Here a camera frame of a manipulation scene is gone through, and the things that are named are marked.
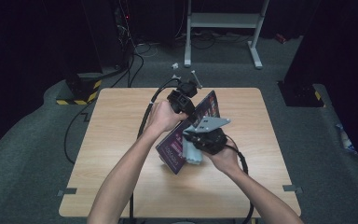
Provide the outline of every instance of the gray bracket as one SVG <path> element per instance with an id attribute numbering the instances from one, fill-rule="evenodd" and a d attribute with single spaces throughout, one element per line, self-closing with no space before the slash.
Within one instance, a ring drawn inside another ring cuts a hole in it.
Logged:
<path id="1" fill-rule="evenodd" d="M 77 189 L 65 189 L 59 190 L 57 193 L 57 197 L 62 197 L 64 194 L 76 194 Z"/>
<path id="2" fill-rule="evenodd" d="M 231 122 L 230 119 L 220 119 L 220 118 L 204 116 L 194 131 L 196 133 L 208 133 L 230 122 Z"/>
<path id="3" fill-rule="evenodd" d="M 295 194 L 300 194 L 303 192 L 301 187 L 296 187 L 296 185 L 283 185 L 284 191 L 294 191 Z"/>

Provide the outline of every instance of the forearm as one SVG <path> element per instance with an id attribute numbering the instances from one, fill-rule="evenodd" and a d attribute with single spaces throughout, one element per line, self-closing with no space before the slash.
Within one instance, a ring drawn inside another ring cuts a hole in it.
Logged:
<path id="1" fill-rule="evenodd" d="M 160 136 L 146 129 L 104 180 L 89 213 L 88 223 L 117 223 L 135 189 L 145 159 Z"/>
<path id="2" fill-rule="evenodd" d="M 302 223 L 298 215 L 276 195 L 241 170 L 227 174 L 246 194 L 260 216 L 268 223 Z"/>

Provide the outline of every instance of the black curtain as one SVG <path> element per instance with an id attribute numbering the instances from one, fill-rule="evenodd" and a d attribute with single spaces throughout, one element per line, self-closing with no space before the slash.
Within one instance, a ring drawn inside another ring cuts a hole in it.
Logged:
<path id="1" fill-rule="evenodd" d="M 24 116 L 43 104 L 45 90 L 62 79 L 46 55 L 38 32 L 41 1 L 0 1 L 0 139 Z"/>
<path id="2" fill-rule="evenodd" d="M 321 0 L 270 0 L 260 36 L 286 39 L 304 35 Z"/>
<path id="3" fill-rule="evenodd" d="M 358 1 L 321 2 L 284 82 L 324 84 L 358 151 Z"/>

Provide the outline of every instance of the wire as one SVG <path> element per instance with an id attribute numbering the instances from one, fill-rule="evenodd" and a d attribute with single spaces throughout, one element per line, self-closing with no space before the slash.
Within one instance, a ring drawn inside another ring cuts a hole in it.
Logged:
<path id="1" fill-rule="evenodd" d="M 127 70 L 127 72 L 124 73 L 112 86 L 110 86 L 110 88 L 114 88 L 114 87 L 118 84 L 118 82 L 119 82 L 124 76 L 127 75 L 127 73 L 128 73 L 128 70 Z"/>
<path id="2" fill-rule="evenodd" d="M 72 124 L 74 123 L 75 119 L 81 114 L 83 113 L 83 111 L 85 111 L 90 105 L 92 105 L 94 102 L 96 101 L 96 98 L 89 103 L 88 105 L 84 106 L 83 109 L 81 109 L 71 120 L 71 122 L 68 125 L 68 128 L 66 128 L 66 132 L 65 132 L 65 137 L 63 138 L 63 152 L 65 153 L 65 157 L 66 159 L 71 162 L 72 164 L 75 164 L 75 162 L 69 157 L 68 155 L 68 150 L 66 147 L 66 140 L 68 138 L 68 133 L 69 133 L 69 129 L 71 128 Z"/>
<path id="3" fill-rule="evenodd" d="M 149 48 L 148 48 L 147 50 L 145 50 L 144 52 L 141 52 L 141 53 L 138 52 L 139 55 L 144 54 L 144 53 L 147 53 L 148 51 L 150 51 L 150 50 L 152 49 L 152 45 L 149 44 L 149 43 L 138 44 L 138 45 L 136 46 L 136 48 L 141 47 L 141 46 L 148 46 Z"/>
<path id="4" fill-rule="evenodd" d="M 185 6 L 186 6 L 186 0 L 183 1 L 182 21 L 181 21 L 181 23 L 180 23 L 179 30 L 178 30 L 178 32 L 176 33 L 175 37 L 177 37 L 177 36 L 180 34 L 180 32 L 182 31 L 183 21 L 185 20 L 185 13 L 186 13 Z"/>
<path id="5" fill-rule="evenodd" d="M 222 37 L 235 38 L 235 39 L 234 40 L 219 40 L 219 38 L 222 38 Z M 247 35 L 243 40 L 239 40 L 239 39 L 241 39 L 241 37 L 245 37 L 245 35 L 237 35 L 237 36 L 221 35 L 221 36 L 216 37 L 216 43 L 229 43 L 229 44 L 240 43 L 240 42 L 248 40 L 251 37 L 251 35 Z"/>
<path id="6" fill-rule="evenodd" d="M 129 76 L 127 78 L 127 87 L 129 88 L 130 87 L 130 81 L 131 81 L 131 68 L 132 68 L 132 65 L 133 65 L 133 62 L 135 61 L 135 58 L 133 57 L 133 54 L 131 55 L 132 56 L 132 61 L 131 61 L 131 65 L 129 67 L 129 70 L 127 71 Z"/>
<path id="7" fill-rule="evenodd" d="M 87 81 L 98 81 L 98 80 L 102 80 L 102 79 L 106 79 L 108 77 L 114 77 L 119 75 L 120 73 L 124 72 L 126 69 L 128 69 L 127 66 L 123 66 L 122 68 L 120 68 L 119 70 L 115 71 L 115 72 L 111 72 L 108 73 L 106 75 L 102 75 L 100 77 L 82 77 L 82 79 L 87 80 Z"/>
<path id="8" fill-rule="evenodd" d="M 238 156 L 240 157 L 241 160 L 241 164 L 242 164 L 242 170 L 248 175 L 249 174 L 249 170 L 248 170 L 248 165 L 246 164 L 246 160 L 245 157 L 242 155 L 242 153 L 238 150 L 238 146 L 235 143 L 234 139 L 232 139 L 230 136 L 226 135 L 227 138 L 229 138 L 229 140 L 231 140 L 232 143 L 234 143 L 234 147 L 229 146 L 229 145 L 225 145 L 225 147 L 228 147 L 230 149 L 233 149 L 234 151 L 237 152 Z M 248 215 L 246 216 L 246 219 L 242 222 L 243 224 L 247 224 L 250 219 L 252 218 L 252 214 L 255 210 L 255 207 L 253 206 L 252 202 L 250 202 L 250 208 L 249 208 L 249 212 Z"/>
<path id="9" fill-rule="evenodd" d="M 210 41 L 212 40 L 212 44 L 210 46 L 207 46 L 207 47 L 204 47 L 204 48 L 201 48 L 201 47 L 198 47 L 197 45 L 195 45 L 193 42 L 194 41 L 191 41 L 191 47 L 195 48 L 195 49 L 209 49 L 211 48 L 215 43 L 216 43 L 216 38 L 214 38 L 213 35 L 210 35 L 211 38 L 205 38 L 205 39 L 202 39 L 202 38 L 198 38 L 199 41 Z"/>
<path id="10" fill-rule="evenodd" d="M 124 12 L 123 6 L 121 5 L 121 1 L 118 0 L 118 3 L 120 4 L 121 12 L 122 12 L 123 15 L 124 15 L 124 21 L 126 22 L 126 25 L 127 25 L 127 28 L 128 28 L 128 35 L 129 35 L 129 37 L 130 37 L 130 41 L 131 41 L 131 43 L 132 43 L 132 45 L 133 45 L 133 48 L 134 48 L 135 52 L 138 53 L 138 51 L 136 50 L 136 46 L 135 46 L 135 44 L 133 43 L 133 39 L 132 39 L 131 32 L 130 32 L 130 26 L 129 26 L 129 23 L 127 22 L 127 18 L 125 18 L 125 12 Z"/>
<path id="11" fill-rule="evenodd" d="M 136 70 L 135 74 L 133 75 L 131 82 L 130 82 L 130 87 L 132 86 L 132 82 L 135 79 L 136 75 L 138 75 L 139 71 L 141 70 L 141 68 L 144 66 L 144 63 L 145 63 L 145 60 L 141 55 L 138 55 L 138 54 L 134 54 L 134 55 L 138 56 L 142 60 L 142 63 L 141 63 L 141 66 L 139 66 L 138 70 Z"/>
<path id="12" fill-rule="evenodd" d="M 139 127 L 139 131 L 138 131 L 138 135 L 137 135 L 137 139 L 141 136 L 141 134 L 144 132 L 145 129 L 145 125 L 147 122 L 147 118 L 149 117 L 150 111 L 152 109 L 153 104 L 155 103 L 158 95 L 167 88 L 167 85 L 170 84 L 173 81 L 177 81 L 178 83 L 181 82 L 181 80 L 177 77 L 173 77 L 170 80 L 168 80 L 167 82 L 165 82 L 161 87 L 158 88 L 158 90 L 155 92 L 155 94 L 153 95 L 152 99 L 150 100 L 149 105 L 147 106 L 147 109 L 145 111 L 144 117 L 142 119 L 142 123 L 141 126 Z M 130 197 L 130 223 L 135 223 L 135 220 L 133 219 L 133 194 Z"/>
<path id="13" fill-rule="evenodd" d="M 157 54 L 158 54 L 158 48 L 157 48 L 157 46 L 155 46 L 154 47 L 154 49 L 155 49 L 155 52 L 153 53 L 153 54 L 150 54 L 150 55 L 141 55 L 140 54 L 140 56 L 142 56 L 142 57 L 144 57 L 144 58 L 151 58 L 151 57 L 153 57 L 153 56 L 156 56 Z"/>

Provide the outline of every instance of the black cable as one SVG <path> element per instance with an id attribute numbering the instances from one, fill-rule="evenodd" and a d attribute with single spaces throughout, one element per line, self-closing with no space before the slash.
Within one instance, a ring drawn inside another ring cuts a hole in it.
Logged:
<path id="1" fill-rule="evenodd" d="M 155 94 L 153 95 L 152 99 L 150 100 L 149 105 L 147 106 L 147 109 L 145 111 L 144 117 L 142 118 L 142 123 L 141 126 L 139 127 L 139 131 L 138 131 L 138 135 L 137 135 L 137 139 L 141 136 L 141 134 L 144 132 L 145 129 L 145 125 L 147 122 L 147 118 L 149 117 L 150 111 L 152 109 L 153 104 L 156 102 L 156 99 L 158 97 L 158 95 L 167 88 L 167 85 L 170 84 L 173 81 L 177 81 L 178 83 L 181 82 L 181 80 L 177 77 L 173 77 L 170 80 L 168 80 L 167 82 L 165 82 L 161 87 L 158 88 L 158 90 L 155 92 Z M 130 223 L 134 224 L 135 220 L 133 219 L 133 194 L 130 197 Z"/>
<path id="2" fill-rule="evenodd" d="M 84 106 L 83 109 L 81 109 L 81 110 L 74 116 L 74 118 L 73 118 L 73 119 L 71 120 L 71 122 L 69 123 L 68 128 L 66 129 L 65 137 L 63 138 L 63 152 L 65 153 L 66 159 L 67 159 L 69 162 L 71 162 L 72 164 L 75 164 L 75 162 L 69 157 L 68 151 L 67 151 L 67 148 L 66 148 L 66 139 L 68 138 L 69 129 L 71 128 L 71 126 L 72 126 L 72 124 L 74 123 L 75 119 L 76 119 L 81 113 L 83 113 L 83 111 L 85 111 L 90 105 L 92 105 L 95 101 L 96 101 L 96 98 L 95 98 L 91 103 L 89 103 L 88 105 Z"/>
<path id="3" fill-rule="evenodd" d="M 180 32 L 182 31 L 183 23 L 185 21 L 185 14 L 186 14 L 186 0 L 183 1 L 182 20 L 180 22 L 180 26 L 179 26 L 178 32 L 176 33 L 175 37 L 177 37 L 180 34 Z"/>
<path id="4" fill-rule="evenodd" d="M 144 54 L 144 53 L 147 53 L 148 51 L 150 51 L 152 49 L 152 46 L 149 44 L 149 43 L 143 43 L 143 44 L 138 44 L 136 46 L 136 48 L 140 47 L 140 46 L 143 46 L 143 45 L 147 45 L 149 48 L 147 50 L 144 50 L 144 52 L 138 52 L 138 50 L 136 50 L 135 52 L 137 54 Z"/>
<path id="5" fill-rule="evenodd" d="M 110 88 L 115 87 L 115 86 L 118 84 L 118 82 L 119 82 L 124 76 L 127 75 L 129 69 L 127 69 L 127 72 L 124 73 Z M 75 164 L 75 162 L 74 162 L 74 160 L 72 160 L 72 159 L 69 157 L 69 155 L 68 155 L 68 149 L 67 149 L 67 147 L 66 147 L 66 141 L 67 141 L 67 138 L 68 138 L 69 130 L 71 129 L 71 126 L 72 126 L 72 124 L 74 123 L 75 119 L 77 119 L 77 117 L 78 117 L 81 113 L 83 113 L 83 111 L 85 111 L 90 105 L 92 105 L 92 104 L 93 104 L 94 102 L 96 102 L 96 101 L 97 101 L 97 98 L 94 98 L 94 99 L 92 100 L 92 102 L 90 102 L 90 103 L 87 104 L 83 109 L 81 109 L 81 110 L 72 118 L 71 122 L 70 122 L 69 125 L 68 125 L 68 128 L 66 129 L 65 137 L 64 137 L 64 139 L 63 139 L 63 152 L 64 152 L 64 154 L 65 154 L 65 158 L 66 158 L 69 162 L 71 162 L 72 164 Z"/>
<path id="6" fill-rule="evenodd" d="M 127 78 L 127 87 L 128 87 L 128 88 L 130 87 L 132 65 L 133 65 L 133 62 L 135 61 L 135 58 L 133 57 L 133 54 L 132 54 L 131 56 L 132 56 L 131 65 L 130 65 L 129 69 L 127 70 L 127 73 L 129 74 L 129 76 L 128 76 L 128 78 Z"/>
<path id="7" fill-rule="evenodd" d="M 240 42 L 248 40 L 251 37 L 251 35 L 246 36 L 242 40 L 239 40 L 239 39 L 241 39 L 242 35 L 238 35 L 238 36 L 221 36 L 221 37 L 233 37 L 233 38 L 235 37 L 235 39 L 234 40 L 219 40 L 220 37 L 217 37 L 216 38 L 216 43 L 218 43 L 218 44 L 220 44 L 220 43 L 235 44 L 235 43 L 240 43 Z"/>
<path id="8" fill-rule="evenodd" d="M 114 77 L 119 75 L 120 73 L 124 72 L 126 69 L 128 68 L 128 66 L 123 66 L 121 67 L 119 70 L 115 71 L 115 72 L 111 72 L 109 74 L 100 76 L 100 77 L 83 77 L 82 79 L 87 80 L 87 81 L 98 81 L 98 80 L 102 80 L 108 77 Z"/>
<path id="9" fill-rule="evenodd" d="M 207 46 L 207 47 L 204 47 L 204 48 L 201 48 L 201 47 L 197 47 L 196 45 L 194 45 L 194 41 L 191 41 L 191 47 L 195 48 L 195 49 L 209 49 L 211 48 L 215 43 L 216 43 L 216 38 L 214 38 L 213 35 L 211 35 L 212 38 L 210 39 L 199 39 L 199 41 L 213 41 L 212 44 L 210 46 Z"/>
<path id="10" fill-rule="evenodd" d="M 249 174 L 249 170 L 248 170 L 248 165 L 246 163 L 245 157 L 242 155 L 242 153 L 238 150 L 238 146 L 237 144 L 234 142 L 234 139 L 232 139 L 230 136 L 226 135 L 227 138 L 229 138 L 229 140 L 231 140 L 231 142 L 234 144 L 235 147 L 229 146 L 229 145 L 225 145 L 225 147 L 228 147 L 230 149 L 233 149 L 234 151 L 237 152 L 238 156 L 240 157 L 241 160 L 241 165 L 242 165 L 242 170 L 248 175 Z M 252 202 L 250 202 L 250 208 L 249 208 L 249 212 L 248 215 L 246 216 L 246 219 L 242 222 L 243 224 L 247 224 L 251 218 L 252 218 L 252 214 L 255 210 L 255 207 L 253 206 Z"/>
<path id="11" fill-rule="evenodd" d="M 130 82 L 130 87 L 132 86 L 132 82 L 133 80 L 135 79 L 136 75 L 138 75 L 139 71 L 141 70 L 141 68 L 144 66 L 144 63 L 145 63 L 145 60 L 144 58 L 139 55 L 139 54 L 134 54 L 135 56 L 138 56 L 141 60 L 142 60 L 142 63 L 141 65 L 139 66 L 138 70 L 136 70 L 135 74 L 133 75 L 132 79 L 131 79 L 131 82 Z"/>

